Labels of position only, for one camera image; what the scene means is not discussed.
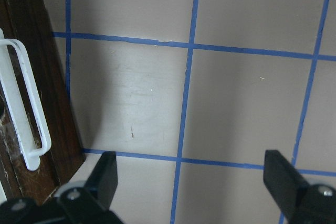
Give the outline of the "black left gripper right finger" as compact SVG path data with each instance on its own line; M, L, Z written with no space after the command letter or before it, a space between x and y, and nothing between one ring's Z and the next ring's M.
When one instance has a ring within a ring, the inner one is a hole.
M278 150L266 150L264 184L287 223L335 223L335 188L304 178Z

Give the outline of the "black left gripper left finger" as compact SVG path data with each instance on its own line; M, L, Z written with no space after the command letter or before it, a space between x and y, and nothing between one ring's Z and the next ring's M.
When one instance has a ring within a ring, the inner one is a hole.
M69 182L55 194L60 216L53 223L117 223L110 210L118 186L115 152L104 152L87 180Z

